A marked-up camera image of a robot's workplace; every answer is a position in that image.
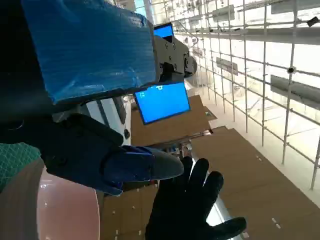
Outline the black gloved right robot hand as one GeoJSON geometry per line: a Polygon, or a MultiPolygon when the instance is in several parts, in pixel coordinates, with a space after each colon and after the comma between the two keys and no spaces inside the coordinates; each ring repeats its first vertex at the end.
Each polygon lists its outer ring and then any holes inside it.
{"type": "Polygon", "coordinates": [[[154,198],[152,212],[145,228],[147,240],[228,240],[246,228],[244,217],[229,219],[211,226],[209,213],[224,184],[218,171],[209,172],[209,161],[196,162],[189,156],[181,161],[184,173],[162,180],[154,198]]]}

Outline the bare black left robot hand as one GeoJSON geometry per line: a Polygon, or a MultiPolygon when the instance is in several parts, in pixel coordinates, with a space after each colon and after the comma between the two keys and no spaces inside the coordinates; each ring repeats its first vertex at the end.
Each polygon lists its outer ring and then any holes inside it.
{"type": "Polygon", "coordinates": [[[49,174],[114,196],[126,182],[180,176],[176,157],[124,145],[90,116],[53,117],[194,75],[188,47],[155,29],[103,0],[1,1],[0,141],[36,147],[49,174]]]}

